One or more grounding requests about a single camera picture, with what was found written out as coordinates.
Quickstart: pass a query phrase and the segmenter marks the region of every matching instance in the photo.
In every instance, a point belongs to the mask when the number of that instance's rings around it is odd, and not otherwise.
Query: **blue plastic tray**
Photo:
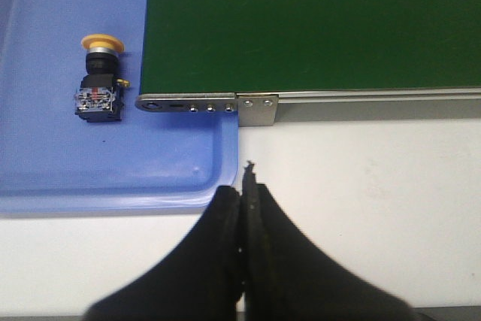
[[[237,172],[237,114],[135,108],[146,0],[0,0],[0,213],[206,205]],[[122,39],[132,82],[120,123],[86,123],[73,95],[80,39]]]

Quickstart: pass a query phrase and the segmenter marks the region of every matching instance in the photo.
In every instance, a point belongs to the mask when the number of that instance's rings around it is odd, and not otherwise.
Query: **yellow button cap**
[[[109,34],[90,34],[84,37],[80,43],[87,50],[96,47],[112,49],[118,53],[125,50],[123,43]]]

